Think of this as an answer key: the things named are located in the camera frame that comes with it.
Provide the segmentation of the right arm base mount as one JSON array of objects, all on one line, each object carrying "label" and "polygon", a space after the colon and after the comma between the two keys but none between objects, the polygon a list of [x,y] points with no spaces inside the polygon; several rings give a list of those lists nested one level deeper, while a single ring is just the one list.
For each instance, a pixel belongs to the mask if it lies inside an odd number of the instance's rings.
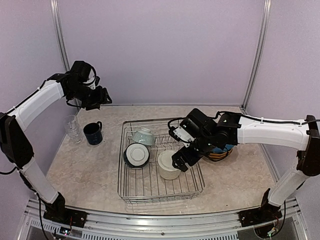
[{"label": "right arm base mount", "polygon": [[274,221],[282,217],[280,208],[261,210],[260,207],[242,210],[238,212],[238,217],[242,227],[254,226],[269,221]]}]

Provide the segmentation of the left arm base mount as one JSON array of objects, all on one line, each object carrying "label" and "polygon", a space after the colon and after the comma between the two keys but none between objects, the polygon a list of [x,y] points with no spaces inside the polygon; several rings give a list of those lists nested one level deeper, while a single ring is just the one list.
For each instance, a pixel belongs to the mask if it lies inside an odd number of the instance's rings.
[{"label": "left arm base mount", "polygon": [[87,216],[88,213],[85,211],[66,207],[54,209],[48,205],[45,206],[45,212],[43,214],[46,220],[79,228],[84,228]]}]

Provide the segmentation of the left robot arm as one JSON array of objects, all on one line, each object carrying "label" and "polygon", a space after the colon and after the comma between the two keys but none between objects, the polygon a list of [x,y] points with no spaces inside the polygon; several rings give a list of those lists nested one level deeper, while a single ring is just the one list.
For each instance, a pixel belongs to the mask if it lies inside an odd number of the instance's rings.
[{"label": "left robot arm", "polygon": [[22,179],[38,194],[45,208],[57,221],[70,218],[65,199],[47,180],[35,160],[31,143],[25,135],[29,125],[55,102],[79,100],[79,108],[99,109],[113,101],[105,87],[99,85],[95,68],[77,60],[65,73],[55,73],[46,79],[31,95],[10,110],[0,114],[0,149],[15,165]]}]

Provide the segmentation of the dark blue white bowl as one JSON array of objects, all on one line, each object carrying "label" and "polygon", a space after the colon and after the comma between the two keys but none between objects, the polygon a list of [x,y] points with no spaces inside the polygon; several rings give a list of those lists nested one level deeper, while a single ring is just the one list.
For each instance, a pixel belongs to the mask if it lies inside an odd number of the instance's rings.
[{"label": "dark blue white bowl", "polygon": [[123,152],[123,161],[131,168],[143,168],[149,160],[150,152],[141,143],[132,143]]}]

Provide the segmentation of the light striped rice bowl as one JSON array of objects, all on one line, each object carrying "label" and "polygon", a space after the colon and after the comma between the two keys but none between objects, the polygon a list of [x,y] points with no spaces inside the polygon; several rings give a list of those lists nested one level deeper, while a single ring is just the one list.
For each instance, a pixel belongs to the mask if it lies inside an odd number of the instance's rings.
[{"label": "light striped rice bowl", "polygon": [[155,144],[155,136],[151,130],[146,127],[138,129],[131,138],[135,143],[140,143],[145,146],[153,146]]}]

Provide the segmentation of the dark blue mug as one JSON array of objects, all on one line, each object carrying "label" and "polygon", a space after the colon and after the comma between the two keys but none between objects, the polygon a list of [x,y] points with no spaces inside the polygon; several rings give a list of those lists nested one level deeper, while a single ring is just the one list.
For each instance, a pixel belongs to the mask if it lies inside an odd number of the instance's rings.
[{"label": "dark blue mug", "polygon": [[83,133],[86,137],[87,142],[90,145],[95,146],[102,142],[103,140],[102,127],[103,127],[102,122],[97,121],[97,122],[89,123],[83,128]]}]

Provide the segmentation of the yellow polka dot plate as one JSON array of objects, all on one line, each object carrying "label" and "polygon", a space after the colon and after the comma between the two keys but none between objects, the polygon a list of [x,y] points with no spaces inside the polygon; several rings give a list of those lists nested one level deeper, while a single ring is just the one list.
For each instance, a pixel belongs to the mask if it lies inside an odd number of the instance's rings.
[{"label": "yellow polka dot plate", "polygon": [[210,154],[206,154],[205,157],[212,162],[219,162],[227,158],[231,153],[232,151],[226,151],[226,152],[220,152],[220,153],[212,152]]},{"label": "yellow polka dot plate", "polygon": [[224,152],[224,153],[222,153],[222,154],[218,154],[218,153],[212,153],[212,152],[210,152],[210,153],[208,153],[208,154],[206,154],[206,156],[225,156],[225,155],[229,155],[229,154],[231,154],[232,153],[232,151],[233,151],[233,149],[232,150],[230,150],[230,151],[228,151],[228,152]]}]

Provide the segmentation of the white ceramic mug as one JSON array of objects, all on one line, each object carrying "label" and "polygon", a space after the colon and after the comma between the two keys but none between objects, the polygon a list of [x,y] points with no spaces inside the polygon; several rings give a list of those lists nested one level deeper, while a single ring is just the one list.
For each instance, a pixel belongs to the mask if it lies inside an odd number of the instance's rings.
[{"label": "white ceramic mug", "polygon": [[159,174],[165,180],[175,180],[179,177],[181,171],[172,165],[172,156],[176,152],[172,149],[162,151],[157,157]]}]

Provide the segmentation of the blue polka dot plate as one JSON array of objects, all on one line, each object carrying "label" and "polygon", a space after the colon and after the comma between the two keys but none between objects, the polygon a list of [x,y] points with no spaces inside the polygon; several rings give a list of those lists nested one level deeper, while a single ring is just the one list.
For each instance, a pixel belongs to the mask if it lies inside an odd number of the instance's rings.
[{"label": "blue polka dot plate", "polygon": [[228,145],[228,146],[225,146],[223,149],[219,148],[219,147],[215,147],[213,150],[212,150],[212,153],[213,154],[222,154],[222,153],[226,153],[230,150],[233,149],[233,145]]}]

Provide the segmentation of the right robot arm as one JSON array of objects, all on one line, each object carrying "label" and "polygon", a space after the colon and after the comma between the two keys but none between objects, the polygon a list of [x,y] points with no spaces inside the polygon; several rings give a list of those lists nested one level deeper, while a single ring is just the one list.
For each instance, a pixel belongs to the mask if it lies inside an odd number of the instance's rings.
[{"label": "right robot arm", "polygon": [[280,208],[287,197],[308,178],[320,174],[319,120],[313,115],[298,120],[278,120],[221,111],[211,117],[194,108],[179,121],[178,126],[168,126],[168,133],[176,141],[183,142],[184,146],[171,157],[172,166],[182,172],[214,148],[223,150],[226,145],[264,144],[297,151],[297,163],[273,188],[267,189],[260,206],[239,212],[243,227],[281,218]]}]

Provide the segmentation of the clear glass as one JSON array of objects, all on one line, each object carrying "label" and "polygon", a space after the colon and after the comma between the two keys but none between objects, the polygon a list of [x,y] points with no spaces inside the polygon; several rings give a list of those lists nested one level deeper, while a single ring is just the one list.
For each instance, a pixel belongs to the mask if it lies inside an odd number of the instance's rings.
[{"label": "clear glass", "polygon": [[64,129],[67,134],[76,135],[79,131],[79,123],[76,115],[68,115],[63,120]]},{"label": "clear glass", "polygon": [[70,139],[78,144],[82,141],[83,135],[81,133],[80,127],[78,124],[76,125],[67,125],[66,128],[66,134],[70,137]]}]

